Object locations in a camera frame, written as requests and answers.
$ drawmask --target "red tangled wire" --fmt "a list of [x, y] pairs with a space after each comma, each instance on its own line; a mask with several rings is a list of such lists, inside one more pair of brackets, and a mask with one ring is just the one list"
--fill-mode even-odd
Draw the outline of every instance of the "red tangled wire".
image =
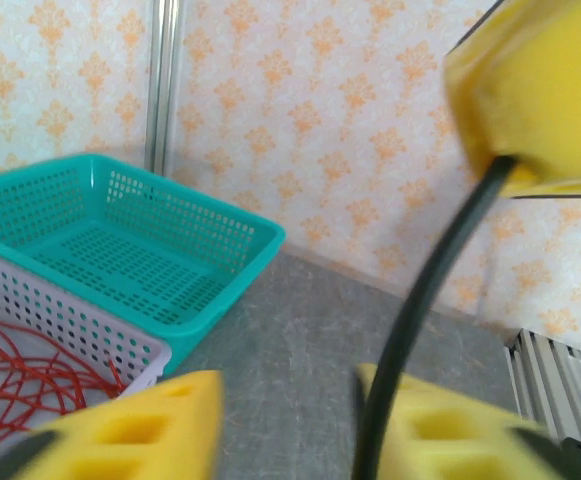
[[[51, 358], [24, 357], [5, 333], [8, 330], [41, 340], [56, 353]], [[88, 390], [117, 397], [125, 385], [112, 359], [109, 365], [116, 383], [102, 378], [90, 365], [42, 333], [0, 321], [0, 442], [27, 431], [26, 423], [38, 412], [66, 415], [86, 408]]]

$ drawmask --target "black hose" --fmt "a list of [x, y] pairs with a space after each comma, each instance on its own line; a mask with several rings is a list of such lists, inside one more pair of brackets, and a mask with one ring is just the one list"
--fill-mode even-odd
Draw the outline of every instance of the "black hose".
[[410, 290], [383, 348], [362, 412], [352, 467], [353, 480], [374, 480], [399, 377], [446, 275], [496, 200], [516, 160], [497, 157], [457, 213]]

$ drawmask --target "wallpaper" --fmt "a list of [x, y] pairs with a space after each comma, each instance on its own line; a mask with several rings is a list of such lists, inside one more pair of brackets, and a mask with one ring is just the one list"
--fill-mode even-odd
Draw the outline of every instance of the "wallpaper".
[[[168, 174], [403, 295], [474, 184], [444, 54], [491, 0], [194, 0]], [[581, 348], [581, 200], [502, 201], [437, 308]]]
[[143, 165], [152, 2], [0, 0], [0, 171], [84, 150]]

